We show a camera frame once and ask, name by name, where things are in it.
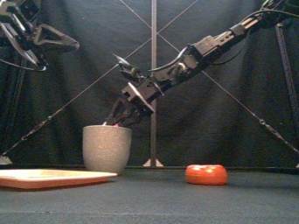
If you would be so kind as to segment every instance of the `gray cup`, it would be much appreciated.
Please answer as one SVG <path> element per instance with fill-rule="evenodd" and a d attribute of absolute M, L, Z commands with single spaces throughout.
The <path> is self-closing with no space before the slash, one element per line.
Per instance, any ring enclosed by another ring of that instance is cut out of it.
<path fill-rule="evenodd" d="M 82 129 L 82 160 L 89 171 L 121 173 L 126 166 L 132 130 L 93 125 Z"/>

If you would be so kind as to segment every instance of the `plastic tray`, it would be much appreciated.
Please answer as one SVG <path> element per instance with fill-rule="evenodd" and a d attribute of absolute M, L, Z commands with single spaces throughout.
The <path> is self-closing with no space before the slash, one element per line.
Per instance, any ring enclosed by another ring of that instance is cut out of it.
<path fill-rule="evenodd" d="M 97 171 L 0 170 L 0 186 L 19 189 L 78 186 L 105 182 L 116 175 L 116 173 Z"/>

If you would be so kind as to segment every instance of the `black backdrop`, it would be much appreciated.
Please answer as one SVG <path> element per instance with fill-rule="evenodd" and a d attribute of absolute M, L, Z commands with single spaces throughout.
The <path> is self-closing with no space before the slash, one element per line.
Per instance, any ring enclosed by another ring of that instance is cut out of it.
<path fill-rule="evenodd" d="M 157 1 L 157 66 L 168 63 L 188 43 L 224 32 L 261 3 L 260 0 Z M 73 37 L 80 49 L 52 55 L 45 73 L 22 73 L 1 65 L 1 151 L 64 108 L 9 151 L 7 157 L 14 164 L 81 165 L 82 127 L 105 121 L 126 85 L 117 68 L 112 69 L 113 54 L 128 56 L 126 60 L 142 71 L 150 68 L 152 1 L 41 1 L 37 23 Z M 297 30 L 297 21 L 290 21 L 284 37 L 296 90 Z M 242 45 L 244 42 L 236 45 L 221 60 Z M 1 49 L 1 57 L 21 63 L 9 47 Z M 241 54 L 205 72 L 297 146 L 274 28 L 252 34 Z M 154 156 L 162 165 L 296 166 L 294 153 L 202 73 L 168 90 L 157 99 L 156 110 Z M 150 119 L 130 128 L 128 164 L 142 165 L 150 157 Z"/>

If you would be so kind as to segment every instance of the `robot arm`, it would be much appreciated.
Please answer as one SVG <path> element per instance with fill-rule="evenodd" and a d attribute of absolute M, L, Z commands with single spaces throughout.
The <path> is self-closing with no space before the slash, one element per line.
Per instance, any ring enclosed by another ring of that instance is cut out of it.
<path fill-rule="evenodd" d="M 49 51 L 65 53 L 78 49 L 78 42 L 53 29 L 46 24 L 34 26 L 33 17 L 38 13 L 38 7 L 30 0 L 23 0 L 18 5 L 14 0 L 0 1 L 0 28 L 9 43 L 21 56 L 36 66 L 46 67 Z"/>
<path fill-rule="evenodd" d="M 285 18 L 299 15 L 297 0 L 266 0 L 261 9 L 248 15 L 236 25 L 224 31 L 217 37 L 208 36 L 198 42 L 186 45 L 180 51 L 176 59 L 153 70 L 152 74 L 138 79 L 137 86 L 128 82 L 128 86 L 122 89 L 121 100 L 116 101 L 112 112 L 106 118 L 106 125 L 129 126 L 132 123 L 141 121 L 142 116 L 149 116 L 154 109 L 150 102 L 164 94 L 165 90 L 186 81 L 201 70 L 204 70 L 220 55 L 238 43 L 248 34 L 260 28 L 268 28 L 280 23 Z M 118 58 L 120 73 L 128 77 L 130 73 L 130 81 L 136 77 L 138 69 L 125 64 Z"/>

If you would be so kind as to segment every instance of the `orange plate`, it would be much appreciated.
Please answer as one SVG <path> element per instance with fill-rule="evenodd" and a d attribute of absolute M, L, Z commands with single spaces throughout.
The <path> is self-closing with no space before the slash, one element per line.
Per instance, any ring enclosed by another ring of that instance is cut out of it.
<path fill-rule="evenodd" d="M 97 171 L 0 170 L 0 186 L 21 189 L 77 186 L 105 182 L 116 175 L 116 173 Z"/>
<path fill-rule="evenodd" d="M 185 181 L 194 185 L 221 186 L 228 182 L 228 173 L 218 164 L 190 164 L 185 169 Z"/>

